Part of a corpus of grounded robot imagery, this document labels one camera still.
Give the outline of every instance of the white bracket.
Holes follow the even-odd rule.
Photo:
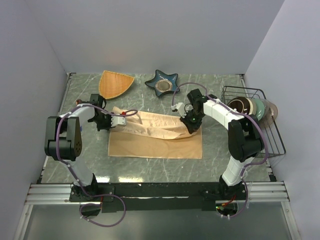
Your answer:
[[[185,104],[183,102],[178,102],[177,104],[171,106],[171,110],[177,110],[178,113],[180,114],[181,117],[185,117],[186,116],[186,112],[185,112]]]
[[[112,116],[111,117],[111,127],[116,127],[118,125],[125,126],[127,125],[127,119],[123,116]]]

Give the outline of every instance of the white wall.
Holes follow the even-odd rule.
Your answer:
[[[0,1],[0,235],[12,239],[45,160],[66,74],[23,0]]]
[[[284,0],[26,0],[67,72],[245,73]]]
[[[284,180],[303,239],[320,238],[320,1],[285,0],[245,80],[278,106]]]

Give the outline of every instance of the cable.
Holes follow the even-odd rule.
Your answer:
[[[119,196],[116,196],[114,194],[98,194],[98,195],[91,195],[89,194],[86,190],[85,190],[85,187],[83,186],[81,180],[77,177],[76,173],[74,172],[74,170],[71,168],[70,164],[67,163],[66,161],[64,161],[61,156],[60,156],[60,151],[59,151],[59,138],[60,138],[60,130],[61,130],[61,126],[62,126],[62,123],[63,121],[69,117],[72,113],[74,113],[76,110],[80,109],[80,108],[83,108],[83,107],[91,107],[91,108],[95,108],[95,109],[98,109],[100,110],[101,112],[105,113],[105,114],[109,114],[111,116],[117,116],[117,117],[130,117],[130,116],[133,116],[135,114],[138,113],[138,110],[136,109],[132,109],[132,110],[128,110],[125,112],[125,114],[114,114],[114,113],[111,113],[101,107],[98,107],[98,106],[95,106],[95,105],[92,105],[92,104],[87,104],[87,103],[83,103],[82,105],[78,105],[77,107],[75,107],[74,109],[72,109],[70,112],[68,112],[67,114],[65,114],[59,121],[59,124],[57,126],[57,130],[56,130],[56,148],[55,148],[55,152],[56,152],[56,157],[57,159],[65,164],[68,169],[69,169],[69,172],[71,173],[71,175],[74,177],[74,179],[76,179],[76,181],[79,183],[79,186],[80,188],[82,189],[83,193],[85,195],[87,195],[88,197],[91,197],[91,198],[98,198],[98,197],[107,197],[107,196],[111,196],[111,197],[114,197],[114,198],[117,198],[121,201],[122,205],[123,205],[123,214],[120,218],[119,221],[117,221],[116,223],[114,224],[110,224],[110,225],[105,225],[105,224],[100,224],[98,222],[95,222],[95,221],[92,221],[91,219],[88,219],[86,218],[85,216],[82,215],[82,212],[81,210],[85,207],[85,206],[100,206],[100,204],[94,204],[94,203],[87,203],[83,206],[80,207],[79,209],[79,212],[80,212],[80,215],[81,217],[80,218],[83,218],[85,220],[87,220],[88,222],[92,223],[92,224],[95,224],[97,226],[100,226],[100,227],[105,227],[105,228],[108,228],[108,227],[113,227],[117,224],[119,224],[124,218],[125,218],[125,215],[126,215],[126,205],[125,205],[125,202],[119,197]]]
[[[236,195],[234,195],[230,201],[226,202],[226,203],[222,203],[221,206],[222,207],[226,207],[229,203],[232,203],[234,200],[236,199]]]
[[[211,101],[213,101],[213,102],[215,102],[215,103],[218,103],[219,105],[223,106],[225,109],[227,109],[228,111],[230,111],[230,108],[229,108],[227,105],[225,105],[223,102],[221,102],[220,100],[216,100],[216,99],[213,99],[212,97],[210,97],[209,94],[208,94],[208,89],[207,89],[204,85],[202,85],[202,84],[200,84],[200,83],[197,83],[197,82],[185,82],[185,83],[182,83],[181,85],[179,85],[179,86],[175,89],[175,91],[174,91],[174,93],[173,93],[172,102],[171,102],[172,106],[175,105],[175,95],[176,95],[177,91],[180,89],[181,86],[187,85],[187,84],[198,85],[198,86],[202,87],[202,88],[205,90],[205,96],[206,96],[208,99],[210,99]],[[257,129],[257,131],[258,131],[259,134],[260,134],[260,137],[261,137],[261,139],[262,139],[262,141],[263,141],[263,145],[264,145],[264,151],[265,151],[265,155],[264,155],[264,158],[262,159],[262,161],[260,161],[260,162],[250,162],[250,163],[246,164],[246,165],[242,168],[242,170],[241,170],[241,172],[240,172],[240,178],[241,178],[241,180],[242,180],[242,182],[243,182],[243,184],[244,184],[244,189],[245,189],[246,195],[245,195],[245,201],[244,201],[243,207],[242,207],[236,214],[234,214],[234,215],[232,215],[232,216],[229,216],[230,218],[234,218],[234,217],[238,216],[238,215],[245,209],[245,207],[247,206],[247,203],[248,203],[248,198],[249,198],[248,186],[247,186],[247,183],[246,183],[245,178],[244,178],[244,173],[245,173],[245,171],[246,171],[246,168],[249,167],[249,166],[255,166],[255,165],[264,164],[264,163],[267,161],[268,157],[269,157],[269,150],[268,150],[268,144],[267,144],[266,138],[265,138],[265,136],[264,136],[261,128],[260,128],[259,125],[256,123],[256,121],[253,120],[252,117],[250,117],[250,116],[247,115],[247,114],[240,113],[240,112],[237,112],[237,111],[234,111],[234,110],[231,110],[230,112],[231,112],[232,114],[234,114],[234,115],[243,116],[243,117],[247,118],[250,122],[252,122],[252,124],[255,126],[255,128]]]

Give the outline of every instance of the green bowl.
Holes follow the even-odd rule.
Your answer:
[[[255,115],[258,118],[258,121],[260,121],[265,114],[265,105],[260,99],[252,98],[251,100],[255,102],[255,105],[256,105]]]

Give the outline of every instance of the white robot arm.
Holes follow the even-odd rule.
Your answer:
[[[231,154],[225,172],[220,177],[224,191],[234,191],[241,184],[241,171],[245,165],[252,162],[254,157],[264,149],[263,141],[253,124],[247,118],[232,114],[235,110],[219,104],[214,95],[210,97],[215,102],[203,96],[199,89],[192,90],[187,95],[193,109],[185,112],[185,104],[179,102],[171,109],[179,112],[180,120],[186,125],[189,133],[199,129],[202,118],[209,116],[218,121],[228,130],[228,147]]]

